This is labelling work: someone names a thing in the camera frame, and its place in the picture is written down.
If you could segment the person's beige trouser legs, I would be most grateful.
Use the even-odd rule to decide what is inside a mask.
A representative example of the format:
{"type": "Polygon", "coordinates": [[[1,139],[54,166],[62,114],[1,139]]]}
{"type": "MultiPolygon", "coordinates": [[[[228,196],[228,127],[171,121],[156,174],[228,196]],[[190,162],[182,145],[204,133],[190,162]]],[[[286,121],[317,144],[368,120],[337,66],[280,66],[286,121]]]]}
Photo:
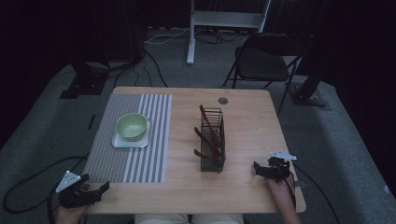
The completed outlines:
{"type": "Polygon", "coordinates": [[[134,224],[244,224],[242,214],[138,214],[134,224]]]}

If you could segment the short brown wooden utensil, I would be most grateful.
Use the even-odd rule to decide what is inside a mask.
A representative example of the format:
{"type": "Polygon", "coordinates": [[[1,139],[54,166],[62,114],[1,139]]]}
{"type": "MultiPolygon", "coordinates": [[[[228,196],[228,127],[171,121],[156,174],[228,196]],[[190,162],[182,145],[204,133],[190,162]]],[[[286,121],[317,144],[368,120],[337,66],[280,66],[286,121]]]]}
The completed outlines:
{"type": "Polygon", "coordinates": [[[211,155],[209,155],[209,156],[205,155],[202,152],[198,151],[197,149],[194,149],[193,153],[194,153],[194,155],[198,156],[201,159],[213,159],[213,158],[215,158],[214,156],[211,156],[211,155]]]}

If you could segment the white square plate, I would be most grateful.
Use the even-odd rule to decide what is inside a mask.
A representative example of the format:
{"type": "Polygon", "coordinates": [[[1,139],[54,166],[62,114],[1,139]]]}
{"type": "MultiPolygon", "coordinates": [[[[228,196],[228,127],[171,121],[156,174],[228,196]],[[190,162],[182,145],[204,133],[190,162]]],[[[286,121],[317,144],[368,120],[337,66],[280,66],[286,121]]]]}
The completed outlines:
{"type": "Polygon", "coordinates": [[[122,139],[117,133],[116,133],[116,126],[115,126],[115,131],[113,133],[113,137],[111,140],[111,144],[113,147],[119,147],[119,148],[141,148],[141,147],[146,147],[149,144],[149,128],[150,128],[150,122],[148,121],[148,129],[143,136],[143,138],[139,141],[133,142],[133,141],[126,141],[122,139]]]}

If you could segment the person's left hand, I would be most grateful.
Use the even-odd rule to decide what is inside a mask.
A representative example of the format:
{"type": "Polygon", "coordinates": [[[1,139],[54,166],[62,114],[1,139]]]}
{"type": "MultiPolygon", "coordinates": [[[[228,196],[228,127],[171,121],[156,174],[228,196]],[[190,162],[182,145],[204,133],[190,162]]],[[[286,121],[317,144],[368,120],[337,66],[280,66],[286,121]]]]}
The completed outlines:
{"type": "Polygon", "coordinates": [[[80,220],[86,215],[89,206],[81,206],[77,208],[65,208],[60,206],[55,218],[55,224],[78,224],[80,220]]]}

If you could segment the white metal stand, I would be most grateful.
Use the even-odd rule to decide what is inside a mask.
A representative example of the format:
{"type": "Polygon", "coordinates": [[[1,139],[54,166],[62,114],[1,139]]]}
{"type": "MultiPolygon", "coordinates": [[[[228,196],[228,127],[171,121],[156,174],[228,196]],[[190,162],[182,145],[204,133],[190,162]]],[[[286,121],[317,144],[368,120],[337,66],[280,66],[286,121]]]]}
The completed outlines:
{"type": "Polygon", "coordinates": [[[261,13],[202,11],[195,9],[195,0],[191,2],[190,39],[187,53],[187,65],[194,64],[195,55],[195,26],[255,28],[259,33],[263,31],[272,0],[264,0],[261,13]]]}

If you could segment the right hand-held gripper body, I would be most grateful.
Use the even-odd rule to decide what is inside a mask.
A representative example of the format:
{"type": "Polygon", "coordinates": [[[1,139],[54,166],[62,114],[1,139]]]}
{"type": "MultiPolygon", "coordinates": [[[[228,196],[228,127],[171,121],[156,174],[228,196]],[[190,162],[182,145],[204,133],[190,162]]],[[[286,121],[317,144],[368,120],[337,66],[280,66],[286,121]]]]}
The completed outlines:
{"type": "Polygon", "coordinates": [[[268,171],[266,178],[274,179],[276,182],[285,179],[290,174],[290,162],[297,159],[296,156],[280,149],[279,151],[270,152],[268,159],[268,171]]]}

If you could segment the black folding chair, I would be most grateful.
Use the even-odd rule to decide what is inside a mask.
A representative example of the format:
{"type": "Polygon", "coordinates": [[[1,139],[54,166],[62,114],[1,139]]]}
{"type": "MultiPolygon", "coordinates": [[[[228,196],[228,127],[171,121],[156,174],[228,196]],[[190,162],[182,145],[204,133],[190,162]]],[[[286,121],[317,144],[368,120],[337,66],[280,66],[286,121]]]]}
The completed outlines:
{"type": "Polygon", "coordinates": [[[273,82],[287,82],[276,113],[279,115],[298,62],[312,48],[312,35],[277,35],[257,33],[247,38],[234,52],[233,65],[223,82],[232,82],[236,88],[238,80],[267,81],[264,88],[273,82]]]}

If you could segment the black stand base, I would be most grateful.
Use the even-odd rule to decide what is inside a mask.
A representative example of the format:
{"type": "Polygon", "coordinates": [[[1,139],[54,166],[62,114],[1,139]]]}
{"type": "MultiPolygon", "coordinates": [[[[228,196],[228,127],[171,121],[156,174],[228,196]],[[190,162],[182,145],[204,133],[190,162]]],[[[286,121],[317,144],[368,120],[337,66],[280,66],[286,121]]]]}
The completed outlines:
{"type": "Polygon", "coordinates": [[[109,75],[107,66],[91,66],[83,61],[72,62],[76,73],[69,87],[64,90],[61,99],[77,99],[80,95],[100,95],[109,75]]]}
{"type": "Polygon", "coordinates": [[[321,50],[322,47],[318,43],[313,44],[300,61],[298,74],[306,75],[306,80],[303,83],[295,82],[290,87],[290,97],[295,105],[326,106],[325,101],[320,96],[316,96],[326,65],[321,50]]]}

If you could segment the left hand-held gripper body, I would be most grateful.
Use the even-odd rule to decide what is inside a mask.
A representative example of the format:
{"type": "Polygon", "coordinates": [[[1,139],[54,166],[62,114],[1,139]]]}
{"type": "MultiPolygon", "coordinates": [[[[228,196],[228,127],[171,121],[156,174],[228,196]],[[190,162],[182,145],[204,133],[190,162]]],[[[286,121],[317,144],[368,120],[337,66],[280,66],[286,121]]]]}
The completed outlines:
{"type": "Polygon", "coordinates": [[[90,190],[90,185],[80,183],[81,175],[66,171],[55,192],[59,194],[60,206],[65,208],[77,208],[95,204],[101,201],[102,195],[97,189],[90,190]]]}

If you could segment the person's right hand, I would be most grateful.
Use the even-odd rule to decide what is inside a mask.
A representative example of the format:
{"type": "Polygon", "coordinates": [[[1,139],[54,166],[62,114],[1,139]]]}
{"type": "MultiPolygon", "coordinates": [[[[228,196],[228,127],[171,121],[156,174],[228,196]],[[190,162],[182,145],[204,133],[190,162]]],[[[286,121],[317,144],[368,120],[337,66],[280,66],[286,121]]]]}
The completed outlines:
{"type": "Polygon", "coordinates": [[[289,175],[284,180],[276,181],[271,178],[265,180],[265,184],[272,193],[276,204],[293,204],[292,187],[294,184],[293,175],[289,175]]]}

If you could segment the grey striped placemat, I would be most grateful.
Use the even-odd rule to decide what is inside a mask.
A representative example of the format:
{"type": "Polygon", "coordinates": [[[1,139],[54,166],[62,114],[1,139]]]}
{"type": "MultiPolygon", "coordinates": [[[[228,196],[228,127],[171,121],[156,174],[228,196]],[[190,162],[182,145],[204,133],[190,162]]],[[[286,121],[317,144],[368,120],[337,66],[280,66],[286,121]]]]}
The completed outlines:
{"type": "Polygon", "coordinates": [[[111,94],[84,169],[90,180],[94,183],[163,182],[166,177],[172,100],[170,94],[111,94]],[[150,122],[146,147],[112,146],[117,120],[129,113],[139,113],[150,122]]]}

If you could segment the green bowl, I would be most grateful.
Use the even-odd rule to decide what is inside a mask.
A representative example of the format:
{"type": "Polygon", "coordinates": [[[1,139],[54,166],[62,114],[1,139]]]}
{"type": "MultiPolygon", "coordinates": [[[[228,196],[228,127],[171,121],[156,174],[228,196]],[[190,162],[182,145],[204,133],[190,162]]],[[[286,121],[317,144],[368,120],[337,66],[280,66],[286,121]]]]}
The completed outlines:
{"type": "Polygon", "coordinates": [[[141,114],[129,113],[116,122],[116,133],[126,141],[139,141],[148,129],[148,120],[141,114]]]}

